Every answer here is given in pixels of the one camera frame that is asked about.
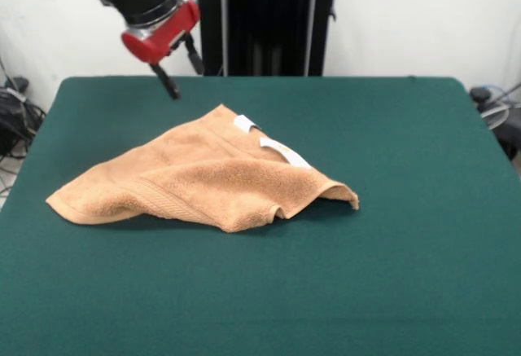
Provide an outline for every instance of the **white towel tag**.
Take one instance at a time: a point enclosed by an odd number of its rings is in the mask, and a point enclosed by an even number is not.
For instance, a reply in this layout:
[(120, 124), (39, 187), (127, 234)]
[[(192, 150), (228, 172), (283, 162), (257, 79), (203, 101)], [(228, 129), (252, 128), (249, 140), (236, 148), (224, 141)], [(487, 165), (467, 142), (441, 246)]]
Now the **white towel tag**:
[(256, 128), (259, 128), (255, 122), (241, 114), (240, 116), (236, 116), (234, 119), (234, 125), (239, 127), (244, 133), (248, 133), (250, 129), (255, 126)]
[(284, 156), (284, 158), (286, 158), (286, 160), (292, 166), (302, 167), (305, 169), (312, 168), (311, 165), (308, 162), (306, 162), (306, 160), (302, 156), (294, 152), (289, 147), (286, 147), (284, 144), (272, 140), (271, 138), (260, 138), (259, 144), (261, 145), (261, 147), (269, 147), (274, 149), (280, 155)]

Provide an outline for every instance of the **green felt surface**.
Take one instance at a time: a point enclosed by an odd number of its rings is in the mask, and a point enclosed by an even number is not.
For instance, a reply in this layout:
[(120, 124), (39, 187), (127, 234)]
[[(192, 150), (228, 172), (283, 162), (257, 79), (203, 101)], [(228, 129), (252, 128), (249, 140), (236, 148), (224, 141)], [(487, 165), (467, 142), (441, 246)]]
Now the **green felt surface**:
[[(66, 80), (0, 213), (0, 355), (520, 355), (521, 185), (436, 78)], [(219, 103), (361, 197), (227, 235), (44, 203)]]

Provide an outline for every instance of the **white wall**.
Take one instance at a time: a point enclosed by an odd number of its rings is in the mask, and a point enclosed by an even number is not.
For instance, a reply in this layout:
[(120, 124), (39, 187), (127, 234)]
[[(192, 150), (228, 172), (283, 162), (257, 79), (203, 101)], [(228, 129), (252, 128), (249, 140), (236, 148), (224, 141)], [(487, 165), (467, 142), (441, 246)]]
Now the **white wall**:
[[(325, 74), (521, 80), (521, 0), (336, 0), (335, 9)], [(65, 77), (149, 73), (120, 43), (123, 29), (98, 0), (0, 0), (0, 54), (45, 108)], [(183, 51), (165, 67), (192, 74)]]

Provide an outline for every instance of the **black cable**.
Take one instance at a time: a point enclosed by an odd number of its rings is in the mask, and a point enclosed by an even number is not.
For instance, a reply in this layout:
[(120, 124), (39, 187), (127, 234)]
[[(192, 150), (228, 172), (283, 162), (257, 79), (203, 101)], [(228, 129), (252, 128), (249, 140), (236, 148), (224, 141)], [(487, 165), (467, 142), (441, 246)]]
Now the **black cable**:
[(515, 91), (521, 89), (521, 82), (518, 83), (517, 85), (515, 85), (514, 87), (512, 87), (510, 90), (508, 90), (507, 92), (505, 92), (505, 96), (508, 96), (512, 93), (514, 93)]
[(5, 193), (6, 191), (10, 191), (12, 187), (13, 187), (12, 185), (9, 186), (9, 187), (4, 187), (4, 188), (0, 191), (0, 196), (1, 196), (3, 193)]

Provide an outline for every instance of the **towel fold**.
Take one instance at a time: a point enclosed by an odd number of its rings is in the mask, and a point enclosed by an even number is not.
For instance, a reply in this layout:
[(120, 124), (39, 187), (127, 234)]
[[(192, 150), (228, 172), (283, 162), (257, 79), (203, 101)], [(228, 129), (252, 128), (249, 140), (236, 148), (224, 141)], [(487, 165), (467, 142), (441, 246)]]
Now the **towel fold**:
[(149, 213), (236, 232), (291, 218), (318, 197), (358, 196), (313, 168), (295, 167), (261, 147), (267, 136), (234, 124), (221, 105), (149, 143), (96, 165), (47, 203), (78, 224), (103, 224)]

